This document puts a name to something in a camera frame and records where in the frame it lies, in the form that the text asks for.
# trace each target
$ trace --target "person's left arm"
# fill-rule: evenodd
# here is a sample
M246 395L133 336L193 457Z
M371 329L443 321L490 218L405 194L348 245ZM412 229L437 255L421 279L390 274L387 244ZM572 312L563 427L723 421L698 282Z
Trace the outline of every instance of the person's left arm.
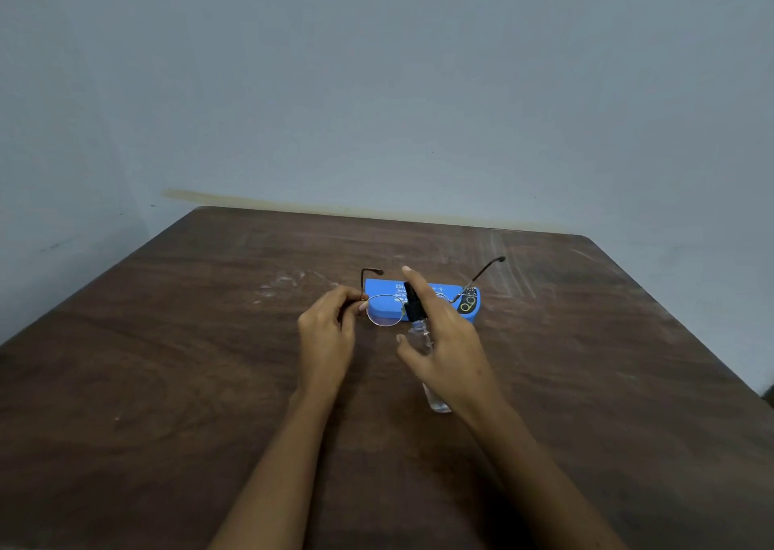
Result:
M298 319L298 388L209 550L297 550L304 544L320 442L352 360L362 297L360 290L339 285Z

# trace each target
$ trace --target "wooden table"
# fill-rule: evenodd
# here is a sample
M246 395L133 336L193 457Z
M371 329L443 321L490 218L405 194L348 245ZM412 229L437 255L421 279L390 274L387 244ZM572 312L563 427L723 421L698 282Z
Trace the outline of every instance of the wooden table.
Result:
M584 237L203 208L0 349L0 547L204 548L295 385L298 315L362 267L478 284L506 397L632 548L774 548L774 412ZM395 330L358 322L310 548L523 535Z

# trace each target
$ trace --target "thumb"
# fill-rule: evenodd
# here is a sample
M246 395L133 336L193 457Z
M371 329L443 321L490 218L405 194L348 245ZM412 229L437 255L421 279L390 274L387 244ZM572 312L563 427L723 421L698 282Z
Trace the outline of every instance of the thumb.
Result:
M402 334L399 334L395 338L398 340L398 358L401 359L419 379L425 381L425 377L430 374L431 370L430 358L423 357L414 350L409 344L409 341Z
M347 306L341 317L341 331L344 334L354 334L354 320L358 317L358 308L362 301L355 301Z

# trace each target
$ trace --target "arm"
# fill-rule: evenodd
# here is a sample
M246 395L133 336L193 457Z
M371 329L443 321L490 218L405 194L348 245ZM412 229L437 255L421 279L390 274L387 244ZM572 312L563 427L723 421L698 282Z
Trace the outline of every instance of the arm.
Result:
M398 356L447 402L483 448L511 502L541 548L625 550L605 519L529 433L502 397L479 335L422 276L403 268L433 329L433 354L423 357L398 336Z
M354 350L360 290L338 286L298 320L299 385L282 425L210 550L296 550L304 544L317 454ZM347 301L354 301L341 313Z

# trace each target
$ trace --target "white wall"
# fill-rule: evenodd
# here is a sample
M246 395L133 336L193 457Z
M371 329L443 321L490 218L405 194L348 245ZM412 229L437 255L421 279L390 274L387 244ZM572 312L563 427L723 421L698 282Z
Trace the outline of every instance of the white wall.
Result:
M168 187L561 227L774 380L774 0L63 5L151 232Z
M58 0L0 0L0 342L148 239Z

